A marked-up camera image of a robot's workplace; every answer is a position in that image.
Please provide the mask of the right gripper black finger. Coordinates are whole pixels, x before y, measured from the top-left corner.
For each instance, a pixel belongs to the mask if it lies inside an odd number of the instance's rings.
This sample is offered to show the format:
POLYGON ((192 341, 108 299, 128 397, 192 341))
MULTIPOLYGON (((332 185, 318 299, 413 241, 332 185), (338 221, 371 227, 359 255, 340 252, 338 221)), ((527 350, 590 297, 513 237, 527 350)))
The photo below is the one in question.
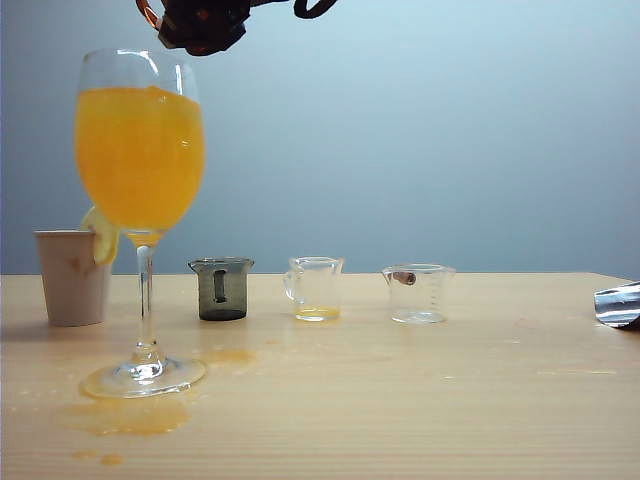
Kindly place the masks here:
POLYGON ((220 0, 216 2, 217 36, 223 40, 239 40, 246 32, 244 21, 249 18, 248 0, 220 0))

